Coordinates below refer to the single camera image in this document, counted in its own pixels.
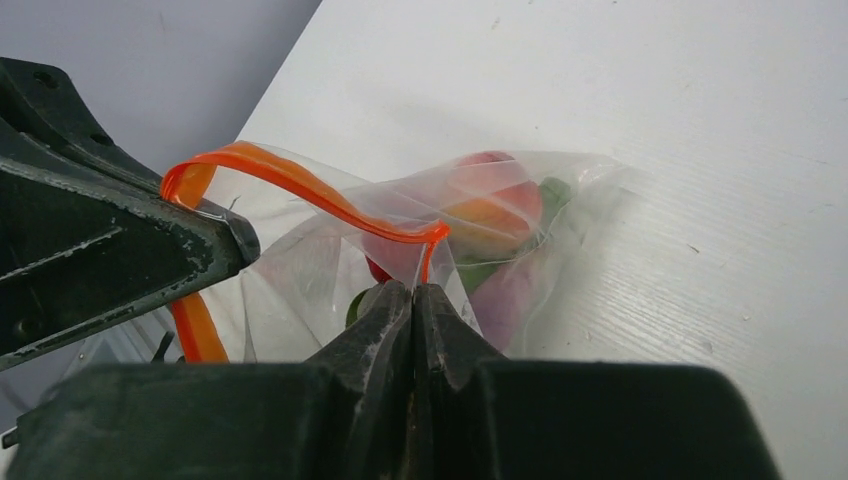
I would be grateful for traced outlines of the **green leaf vegetable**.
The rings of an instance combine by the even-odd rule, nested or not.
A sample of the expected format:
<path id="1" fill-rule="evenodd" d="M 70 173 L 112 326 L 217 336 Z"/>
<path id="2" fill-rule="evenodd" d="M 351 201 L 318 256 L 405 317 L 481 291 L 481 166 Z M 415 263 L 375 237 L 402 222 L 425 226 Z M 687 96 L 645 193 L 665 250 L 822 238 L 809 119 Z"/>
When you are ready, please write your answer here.
<path id="1" fill-rule="evenodd" d="M 570 188 L 502 174 L 413 176 L 369 189 L 363 200 L 401 228 L 442 226 L 441 238 L 403 243 L 348 230 L 376 283 L 436 283 L 489 342 L 503 346 L 551 282 L 553 224 Z"/>

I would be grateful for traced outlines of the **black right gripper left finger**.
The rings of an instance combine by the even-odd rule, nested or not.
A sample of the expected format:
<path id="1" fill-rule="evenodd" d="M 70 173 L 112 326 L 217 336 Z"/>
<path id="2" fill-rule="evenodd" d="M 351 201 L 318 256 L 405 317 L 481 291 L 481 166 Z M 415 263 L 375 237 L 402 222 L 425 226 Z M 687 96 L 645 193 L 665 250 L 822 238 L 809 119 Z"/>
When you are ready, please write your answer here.
<path id="1" fill-rule="evenodd" d="M 375 287 L 300 363 L 90 368 L 3 442 L 8 479 L 400 479 L 408 471 L 411 294 Z"/>

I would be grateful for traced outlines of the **orange peach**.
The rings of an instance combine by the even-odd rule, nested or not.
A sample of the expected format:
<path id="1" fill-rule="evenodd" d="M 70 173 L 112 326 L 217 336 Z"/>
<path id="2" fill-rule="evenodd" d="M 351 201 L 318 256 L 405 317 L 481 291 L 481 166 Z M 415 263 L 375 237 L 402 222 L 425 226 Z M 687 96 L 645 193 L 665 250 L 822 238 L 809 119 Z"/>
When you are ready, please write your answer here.
<path id="1" fill-rule="evenodd" d="M 441 210 L 449 240 L 472 253 L 505 257 L 538 233 L 543 201 L 535 182 L 463 200 Z"/>

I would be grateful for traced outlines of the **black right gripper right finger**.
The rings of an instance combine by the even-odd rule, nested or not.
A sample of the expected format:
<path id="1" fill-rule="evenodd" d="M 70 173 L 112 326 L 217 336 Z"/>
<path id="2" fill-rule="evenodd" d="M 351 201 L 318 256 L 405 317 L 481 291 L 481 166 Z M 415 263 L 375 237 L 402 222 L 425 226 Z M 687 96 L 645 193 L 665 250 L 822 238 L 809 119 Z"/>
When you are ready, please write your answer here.
<path id="1" fill-rule="evenodd" d="M 776 479 L 736 387 L 699 366 L 510 360 L 416 288 L 420 479 Z"/>

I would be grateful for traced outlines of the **red apple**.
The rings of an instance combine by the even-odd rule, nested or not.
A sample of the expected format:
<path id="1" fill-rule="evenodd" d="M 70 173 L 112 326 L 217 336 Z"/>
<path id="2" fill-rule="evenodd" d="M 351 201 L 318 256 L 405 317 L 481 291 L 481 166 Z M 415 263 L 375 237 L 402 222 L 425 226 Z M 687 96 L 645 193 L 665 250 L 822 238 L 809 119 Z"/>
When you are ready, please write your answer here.
<path id="1" fill-rule="evenodd" d="M 414 286 L 430 280 L 432 254 L 444 236 L 443 229 L 436 229 L 424 243 L 404 243 L 366 232 L 361 234 L 360 244 L 371 276 L 377 283 L 397 280 Z"/>

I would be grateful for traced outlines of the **purple eggplant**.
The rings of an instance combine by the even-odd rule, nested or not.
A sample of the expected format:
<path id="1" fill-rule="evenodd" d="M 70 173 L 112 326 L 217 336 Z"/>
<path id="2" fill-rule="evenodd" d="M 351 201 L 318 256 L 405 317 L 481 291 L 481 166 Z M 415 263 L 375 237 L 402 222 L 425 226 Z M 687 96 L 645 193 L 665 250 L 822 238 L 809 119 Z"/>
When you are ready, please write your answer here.
<path id="1" fill-rule="evenodd" d="M 482 336 L 503 351 L 548 296 L 545 254 L 534 252 L 500 266 L 469 297 Z"/>

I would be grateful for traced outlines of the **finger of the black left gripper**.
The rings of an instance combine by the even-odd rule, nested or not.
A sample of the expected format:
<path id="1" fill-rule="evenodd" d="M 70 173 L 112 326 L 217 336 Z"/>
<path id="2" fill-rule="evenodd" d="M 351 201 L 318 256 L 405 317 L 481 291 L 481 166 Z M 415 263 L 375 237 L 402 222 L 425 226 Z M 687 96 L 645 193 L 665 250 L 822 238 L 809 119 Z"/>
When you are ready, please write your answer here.
<path id="1" fill-rule="evenodd" d="M 69 76 L 1 61 L 1 366 L 9 369 L 235 276 L 243 217 L 160 196 Z"/>

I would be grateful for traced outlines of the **clear orange zip bag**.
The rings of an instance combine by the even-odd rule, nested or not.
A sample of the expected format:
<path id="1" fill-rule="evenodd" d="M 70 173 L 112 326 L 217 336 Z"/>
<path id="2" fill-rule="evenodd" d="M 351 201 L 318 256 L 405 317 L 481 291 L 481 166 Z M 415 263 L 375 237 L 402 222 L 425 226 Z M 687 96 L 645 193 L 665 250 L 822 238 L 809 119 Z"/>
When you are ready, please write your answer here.
<path id="1" fill-rule="evenodd" d="M 259 253 L 171 305 L 185 358 L 304 360 L 391 280 L 442 288 L 463 322 L 521 355 L 563 320 L 635 176 L 605 155 L 557 151 L 483 151 L 382 182 L 246 141 L 198 155 L 165 174 L 162 198 L 246 220 Z"/>

